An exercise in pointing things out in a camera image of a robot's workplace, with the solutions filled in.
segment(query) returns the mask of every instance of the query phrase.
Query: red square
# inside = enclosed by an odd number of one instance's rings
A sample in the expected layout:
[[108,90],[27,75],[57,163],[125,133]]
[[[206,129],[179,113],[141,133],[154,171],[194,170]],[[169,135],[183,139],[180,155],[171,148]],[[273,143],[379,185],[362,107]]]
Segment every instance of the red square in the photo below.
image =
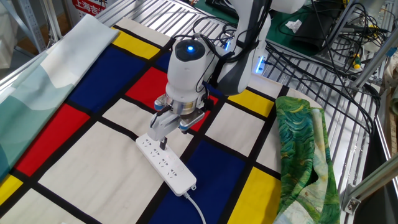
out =
[[156,68],[150,68],[148,72],[127,91],[126,96],[155,109],[155,100],[166,93],[166,84],[167,74]]
[[89,118],[67,104],[61,105],[14,167],[31,176]]
[[[218,102],[218,99],[217,99],[217,98],[215,98],[214,96],[210,96],[210,99],[212,99],[212,100],[214,101],[214,105],[217,104],[217,102]],[[199,131],[199,129],[200,129],[200,127],[202,126],[203,122],[205,122],[206,118],[209,116],[210,113],[211,113],[211,111],[207,111],[207,112],[205,113],[205,117],[204,117],[203,119],[201,119],[199,122],[197,122],[195,125],[193,125],[193,126],[191,127],[191,129],[194,130],[194,131],[196,131],[196,132]]]

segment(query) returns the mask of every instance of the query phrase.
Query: red sign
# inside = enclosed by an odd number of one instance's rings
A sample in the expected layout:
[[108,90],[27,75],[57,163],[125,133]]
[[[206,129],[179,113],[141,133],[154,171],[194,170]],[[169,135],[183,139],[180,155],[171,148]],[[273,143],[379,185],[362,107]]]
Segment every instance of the red sign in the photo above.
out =
[[105,9],[104,6],[99,6],[89,0],[72,0],[72,4],[78,10],[88,13],[92,16],[96,16],[98,13]]

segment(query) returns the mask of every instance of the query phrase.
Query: yellow square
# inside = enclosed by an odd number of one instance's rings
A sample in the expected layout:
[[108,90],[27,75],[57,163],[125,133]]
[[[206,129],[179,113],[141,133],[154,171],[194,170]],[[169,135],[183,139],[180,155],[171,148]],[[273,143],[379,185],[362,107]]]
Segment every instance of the yellow square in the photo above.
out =
[[130,36],[123,31],[119,31],[118,37],[112,42],[112,44],[146,59],[152,58],[160,51],[157,47]]
[[0,184],[0,205],[2,205],[21,185],[22,181],[8,174]]
[[265,117],[268,117],[274,106],[274,102],[271,100],[265,99],[249,90],[244,90],[241,94],[230,96],[228,99]]
[[280,200],[280,181],[253,167],[228,224],[272,224]]

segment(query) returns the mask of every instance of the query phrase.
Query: power outlet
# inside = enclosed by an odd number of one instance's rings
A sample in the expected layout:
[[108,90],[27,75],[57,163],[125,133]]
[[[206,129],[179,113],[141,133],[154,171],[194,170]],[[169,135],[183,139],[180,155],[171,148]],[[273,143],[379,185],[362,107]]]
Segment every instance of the power outlet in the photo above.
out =
[[169,145],[162,150],[160,142],[152,140],[148,134],[137,138],[136,144],[176,196],[183,195],[189,189],[195,189],[196,177]]

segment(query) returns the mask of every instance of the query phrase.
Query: white cable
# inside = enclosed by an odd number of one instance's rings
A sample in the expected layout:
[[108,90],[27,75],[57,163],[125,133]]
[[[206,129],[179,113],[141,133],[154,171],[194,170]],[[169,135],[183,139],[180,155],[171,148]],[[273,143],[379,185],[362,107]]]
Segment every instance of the white cable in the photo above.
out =
[[199,206],[198,206],[198,205],[195,203],[195,201],[191,198],[191,196],[189,196],[189,194],[185,192],[185,193],[184,193],[184,197],[185,197],[186,199],[188,199],[188,200],[192,203],[192,205],[198,210],[198,213],[199,213],[199,215],[200,215],[201,221],[203,222],[203,224],[206,224],[206,220],[205,220],[205,217],[203,216],[203,213],[201,212]]

